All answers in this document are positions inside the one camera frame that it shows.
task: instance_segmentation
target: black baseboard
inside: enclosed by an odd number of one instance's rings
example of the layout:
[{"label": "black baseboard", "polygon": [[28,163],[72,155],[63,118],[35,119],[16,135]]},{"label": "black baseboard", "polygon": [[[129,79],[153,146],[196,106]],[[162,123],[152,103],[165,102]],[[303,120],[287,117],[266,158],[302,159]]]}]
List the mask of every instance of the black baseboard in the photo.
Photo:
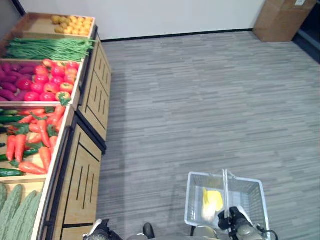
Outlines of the black baseboard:
[{"label": "black baseboard", "polygon": [[200,34],[220,34],[220,33],[232,33],[232,32],[250,32],[252,30],[253,30],[252,28],[244,28],[244,29],[230,29],[230,30],[219,30],[219,31],[198,31],[198,32],[187,32],[187,33],[177,33],[177,34],[167,34],[167,35],[138,36],[138,37],[108,39],[108,40],[101,40],[101,42],[107,43],[107,42],[129,41],[129,40],[139,40],[139,39],[172,38],[172,37],[200,35]]}]

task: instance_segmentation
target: cabinet door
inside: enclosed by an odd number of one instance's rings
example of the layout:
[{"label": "cabinet door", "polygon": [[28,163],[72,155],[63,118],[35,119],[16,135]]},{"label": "cabinet door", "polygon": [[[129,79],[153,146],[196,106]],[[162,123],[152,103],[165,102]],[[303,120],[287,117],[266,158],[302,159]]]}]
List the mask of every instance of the cabinet door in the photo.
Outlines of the cabinet door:
[{"label": "cabinet door", "polygon": [[78,110],[105,141],[109,116],[111,69],[99,37],[96,41],[83,93],[83,102]]},{"label": "cabinet door", "polygon": [[63,181],[53,239],[76,239],[72,228],[96,221],[102,151],[77,124]]}]

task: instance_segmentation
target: shopping basket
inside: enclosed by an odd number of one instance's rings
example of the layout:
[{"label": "shopping basket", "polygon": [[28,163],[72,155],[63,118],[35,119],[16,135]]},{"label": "shopping basket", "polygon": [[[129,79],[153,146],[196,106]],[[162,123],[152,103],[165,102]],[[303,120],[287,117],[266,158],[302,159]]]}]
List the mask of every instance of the shopping basket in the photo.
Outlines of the shopping basket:
[{"label": "shopping basket", "polygon": [[[202,217],[204,188],[218,191],[222,195],[223,208],[213,221]],[[190,172],[188,176],[184,221],[191,226],[208,226],[219,230],[218,214],[224,210],[224,217],[230,216],[229,208],[241,206],[254,225],[269,230],[267,205],[262,182],[255,179],[236,177],[227,169],[222,175]]]}]

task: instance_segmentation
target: red tomato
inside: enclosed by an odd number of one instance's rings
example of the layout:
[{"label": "red tomato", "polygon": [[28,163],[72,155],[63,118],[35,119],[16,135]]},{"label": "red tomato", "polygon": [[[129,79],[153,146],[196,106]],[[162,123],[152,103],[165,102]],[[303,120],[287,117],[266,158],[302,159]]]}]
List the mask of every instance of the red tomato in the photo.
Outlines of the red tomato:
[{"label": "red tomato", "polygon": [[53,61],[51,59],[44,59],[42,61],[42,64],[46,67],[46,68],[52,68],[53,67]]},{"label": "red tomato", "polygon": [[56,100],[56,95],[52,92],[44,92],[40,95],[40,101],[52,102]]},{"label": "red tomato", "polygon": [[31,91],[35,93],[42,94],[44,90],[45,90],[45,85],[43,85],[42,83],[36,82],[31,85]]},{"label": "red tomato", "polygon": [[67,74],[64,76],[64,82],[68,83],[68,84],[75,84],[77,76],[76,75],[72,75],[72,74]]},{"label": "red tomato", "polygon": [[35,75],[34,80],[39,84],[46,84],[49,82],[48,75]]},{"label": "red tomato", "polygon": [[79,69],[79,63],[77,63],[77,62],[74,62],[74,61],[70,61],[70,62],[68,62],[66,65],[65,65],[65,68],[66,69]]},{"label": "red tomato", "polygon": [[20,78],[18,81],[16,81],[15,85],[20,90],[30,90],[32,81],[27,78]]},{"label": "red tomato", "polygon": [[77,75],[77,73],[78,73],[78,70],[75,68],[67,68],[65,70],[66,75]]},{"label": "red tomato", "polygon": [[60,101],[60,96],[61,96],[63,99],[70,99],[70,98],[71,98],[70,93],[67,92],[67,91],[59,91],[59,92],[57,92],[56,95],[55,95],[55,99],[56,99],[57,101]]},{"label": "red tomato", "polygon": [[36,66],[34,71],[36,75],[48,75],[48,70],[45,66]]},{"label": "red tomato", "polygon": [[54,77],[57,76],[57,77],[62,77],[63,78],[65,76],[65,70],[61,66],[55,66],[54,68],[52,68],[51,74]]},{"label": "red tomato", "polygon": [[57,92],[59,92],[59,85],[55,84],[55,83],[46,83],[44,85],[44,91],[47,93],[53,93],[56,94]]},{"label": "red tomato", "polygon": [[30,102],[30,101],[39,101],[39,97],[40,95],[34,91],[30,91],[30,92],[27,92],[25,95],[24,95],[24,100],[27,101],[27,102]]},{"label": "red tomato", "polygon": [[57,84],[58,86],[60,86],[61,84],[64,83],[64,79],[60,76],[53,76],[50,79],[50,83]]},{"label": "red tomato", "polygon": [[60,90],[62,91],[62,92],[68,92],[68,93],[72,93],[72,90],[74,89],[74,86],[72,85],[72,84],[70,84],[70,83],[62,83],[61,85],[60,85]]}]

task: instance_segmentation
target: purple sweet potato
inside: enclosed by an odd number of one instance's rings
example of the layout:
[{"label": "purple sweet potato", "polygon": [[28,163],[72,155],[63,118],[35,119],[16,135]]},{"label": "purple sweet potato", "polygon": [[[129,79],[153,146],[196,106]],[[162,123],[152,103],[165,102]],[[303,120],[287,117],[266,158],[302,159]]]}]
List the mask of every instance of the purple sweet potato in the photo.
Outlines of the purple sweet potato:
[{"label": "purple sweet potato", "polygon": [[20,91],[18,93],[18,95],[14,97],[14,99],[12,101],[18,101],[18,102],[24,101],[25,100],[25,95],[26,95],[27,92],[28,91]]},{"label": "purple sweet potato", "polygon": [[18,72],[20,69],[21,69],[20,64],[18,64],[18,63],[11,64],[11,70],[12,71]]},{"label": "purple sweet potato", "polygon": [[0,80],[5,78],[7,75],[4,71],[0,71]]},{"label": "purple sweet potato", "polygon": [[15,95],[12,91],[2,89],[0,90],[0,97],[3,97],[9,101],[12,101],[15,98]]},{"label": "purple sweet potato", "polygon": [[28,67],[32,67],[32,68],[35,68],[36,66],[39,66],[40,63],[35,63],[35,62],[23,62],[23,63],[20,63],[21,67],[23,68],[28,68]]},{"label": "purple sweet potato", "polygon": [[1,78],[1,81],[14,84],[17,81],[17,77],[16,76],[5,76],[5,77]]},{"label": "purple sweet potato", "polygon": [[32,75],[24,74],[21,78],[32,80]]},{"label": "purple sweet potato", "polygon": [[13,93],[17,92],[17,87],[9,82],[1,82],[0,87],[2,87],[5,90],[9,90]]},{"label": "purple sweet potato", "polygon": [[8,102],[8,100],[5,99],[4,97],[0,96],[0,102]]},{"label": "purple sweet potato", "polygon": [[9,71],[11,71],[11,65],[10,65],[10,63],[8,63],[8,62],[5,62],[5,63],[3,63],[2,64],[2,69],[3,69],[3,71],[4,72],[9,72]]},{"label": "purple sweet potato", "polygon": [[16,72],[16,71],[7,71],[6,72],[6,75],[7,76],[15,76],[17,78],[21,78],[23,77],[23,74],[19,73],[19,72]]},{"label": "purple sweet potato", "polygon": [[35,68],[32,66],[25,66],[20,69],[19,73],[24,75],[24,74],[34,74]]}]

